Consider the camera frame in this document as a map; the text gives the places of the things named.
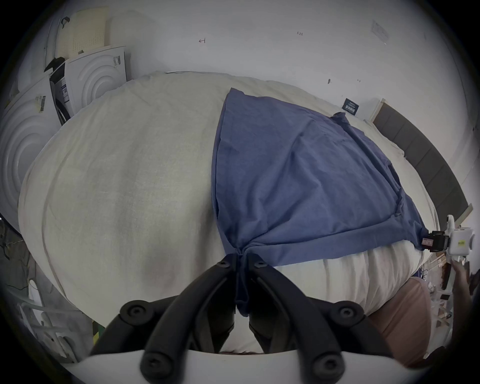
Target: screw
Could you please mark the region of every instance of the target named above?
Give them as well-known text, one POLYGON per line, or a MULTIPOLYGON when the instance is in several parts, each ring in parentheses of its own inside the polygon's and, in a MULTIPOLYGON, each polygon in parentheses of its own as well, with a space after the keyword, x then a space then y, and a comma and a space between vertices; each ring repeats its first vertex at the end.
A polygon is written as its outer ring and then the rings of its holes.
POLYGON ((161 379, 170 376, 173 372, 171 359, 163 353, 158 352, 147 353, 143 359, 142 366, 141 370, 143 371, 143 369, 146 369, 148 376, 154 376, 161 379))
POLYGON ((352 317, 354 314, 355 312, 353 311, 353 309, 349 307, 345 307, 340 310, 340 316, 342 316, 343 318, 352 317))
POLYGON ((134 305, 128 309, 128 314, 131 317, 141 316, 145 313, 145 308, 140 305, 134 305))
POLYGON ((220 268, 229 268, 230 267, 230 263, 228 263, 226 261, 220 261, 216 265, 219 266, 220 268))
POLYGON ((343 374, 343 360, 339 355, 328 354, 317 358, 312 365, 313 374, 319 378, 332 378, 343 374))

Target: white panel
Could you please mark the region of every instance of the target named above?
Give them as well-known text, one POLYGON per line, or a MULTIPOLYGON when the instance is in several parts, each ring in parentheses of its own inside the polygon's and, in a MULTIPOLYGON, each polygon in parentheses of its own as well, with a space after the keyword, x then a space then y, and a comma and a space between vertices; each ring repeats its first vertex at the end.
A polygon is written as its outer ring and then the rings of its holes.
POLYGON ((102 48, 65 63, 65 80, 73 112, 127 81, 124 47, 102 48))
POLYGON ((60 129, 48 75, 17 95, 0 122, 0 212, 17 231, 18 196, 25 174, 60 129))

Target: white bedsheet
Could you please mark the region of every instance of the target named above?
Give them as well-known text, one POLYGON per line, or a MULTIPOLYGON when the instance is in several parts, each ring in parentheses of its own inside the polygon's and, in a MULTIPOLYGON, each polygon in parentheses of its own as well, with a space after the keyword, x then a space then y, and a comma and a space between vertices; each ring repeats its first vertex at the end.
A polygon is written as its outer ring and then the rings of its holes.
MULTIPOLYGON (((223 258, 210 172, 231 87, 328 116, 340 111, 282 83, 156 72, 81 110, 29 169, 19 202, 25 242, 54 286, 98 323, 107 325, 130 300, 179 294, 223 258)), ((425 226, 437 229, 433 203, 403 152, 375 127, 347 117, 389 157, 425 226)), ((401 241, 278 269, 308 296, 352 300, 371 313, 429 256, 401 241)))

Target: beige cloth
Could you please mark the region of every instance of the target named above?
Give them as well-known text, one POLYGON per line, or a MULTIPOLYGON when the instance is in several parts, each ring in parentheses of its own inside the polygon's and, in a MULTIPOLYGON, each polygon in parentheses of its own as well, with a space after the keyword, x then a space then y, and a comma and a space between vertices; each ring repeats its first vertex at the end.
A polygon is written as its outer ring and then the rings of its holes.
POLYGON ((423 359, 430 341, 430 295, 427 283, 411 277, 369 319, 386 339, 393 356, 409 366, 423 359))

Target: gray headboard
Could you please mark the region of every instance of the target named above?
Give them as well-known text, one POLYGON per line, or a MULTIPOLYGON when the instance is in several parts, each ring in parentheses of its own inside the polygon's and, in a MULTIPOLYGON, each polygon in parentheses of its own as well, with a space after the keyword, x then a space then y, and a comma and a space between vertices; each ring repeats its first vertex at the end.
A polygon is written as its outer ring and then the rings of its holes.
POLYGON ((440 229, 444 230, 447 215, 457 220, 468 207, 447 162, 417 127, 386 103, 382 103, 373 123, 405 152, 405 158, 417 170, 437 209, 440 229))

